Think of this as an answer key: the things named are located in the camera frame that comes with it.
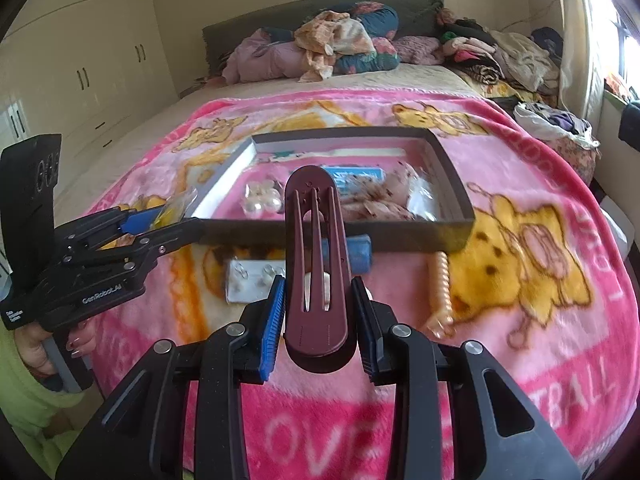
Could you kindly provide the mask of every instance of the screw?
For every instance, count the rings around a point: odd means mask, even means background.
[[[238,337],[244,333],[244,325],[241,323],[232,323],[226,327],[226,333],[230,336]]]
[[[168,339],[161,339],[160,341],[156,341],[154,345],[154,352],[156,354],[166,354],[169,350],[171,350],[172,343]]]
[[[465,350],[473,355],[480,355],[482,353],[482,345],[478,341],[467,341],[465,343]]]
[[[407,325],[394,325],[391,332],[398,337],[409,337],[411,335],[411,327]]]

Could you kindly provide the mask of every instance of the box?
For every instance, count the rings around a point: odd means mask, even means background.
[[[203,241],[207,244],[284,247],[283,214],[259,220],[243,217],[240,202],[247,181],[259,180],[260,172],[288,175],[309,164],[375,166],[387,171],[394,161],[411,164],[435,185],[438,219],[346,221],[346,235],[369,235],[373,251],[452,253],[464,248],[475,221],[474,210],[437,137],[423,128],[326,128],[249,137],[208,180],[196,184],[198,198],[185,217],[206,220]],[[309,222],[304,223],[310,232]]]

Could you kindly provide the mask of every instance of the headboard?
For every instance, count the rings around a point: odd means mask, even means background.
[[[400,19],[396,38],[435,35],[435,13],[444,5],[444,0],[298,0],[254,10],[254,12],[202,29],[202,37],[207,47],[209,75],[218,75],[222,57],[235,49],[244,38],[252,35],[258,28],[277,27],[296,30],[305,18],[315,15],[320,9],[366,1],[380,2],[396,10]]]

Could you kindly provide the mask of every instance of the window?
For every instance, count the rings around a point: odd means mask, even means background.
[[[590,0],[600,62],[606,73],[619,74],[640,91],[640,45],[631,37],[611,0]]]

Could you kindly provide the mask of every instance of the sleeve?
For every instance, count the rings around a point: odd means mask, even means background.
[[[52,392],[42,386],[20,359],[13,333],[0,322],[0,409],[29,454],[52,478],[78,433],[46,439],[43,430],[56,412],[81,399],[82,394]]]

